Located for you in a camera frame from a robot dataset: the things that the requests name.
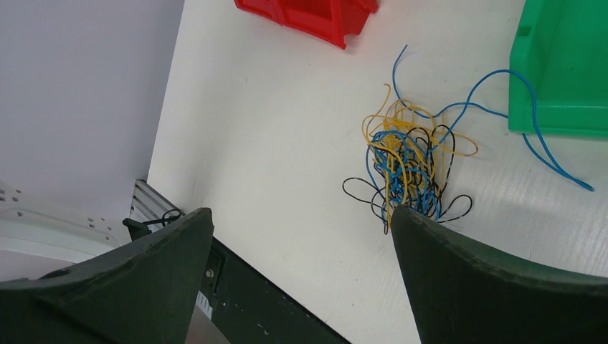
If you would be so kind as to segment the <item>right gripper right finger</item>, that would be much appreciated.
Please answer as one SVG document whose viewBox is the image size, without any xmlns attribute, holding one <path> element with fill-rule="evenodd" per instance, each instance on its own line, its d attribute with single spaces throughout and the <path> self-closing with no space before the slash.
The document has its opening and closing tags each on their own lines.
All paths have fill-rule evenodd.
<svg viewBox="0 0 608 344">
<path fill-rule="evenodd" d="M 607 279 L 535 263 L 407 206 L 391 235 L 423 343 L 605 343 Z"/>
</svg>

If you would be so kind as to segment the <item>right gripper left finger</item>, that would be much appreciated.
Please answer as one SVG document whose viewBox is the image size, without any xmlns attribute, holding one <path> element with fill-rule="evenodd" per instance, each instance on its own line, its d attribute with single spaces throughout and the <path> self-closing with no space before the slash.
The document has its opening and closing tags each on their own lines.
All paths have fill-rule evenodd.
<svg viewBox="0 0 608 344">
<path fill-rule="evenodd" d="M 39 279 L 1 283 L 3 343 L 184 343 L 212 211 Z"/>
</svg>

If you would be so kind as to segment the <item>green plastic bin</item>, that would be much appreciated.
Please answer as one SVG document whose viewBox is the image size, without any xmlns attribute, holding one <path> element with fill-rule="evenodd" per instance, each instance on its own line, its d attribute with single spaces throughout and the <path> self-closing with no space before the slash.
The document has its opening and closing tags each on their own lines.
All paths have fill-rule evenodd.
<svg viewBox="0 0 608 344">
<path fill-rule="evenodd" d="M 607 137 L 606 1 L 527 1 L 510 69 L 510 130 Z"/>
</svg>

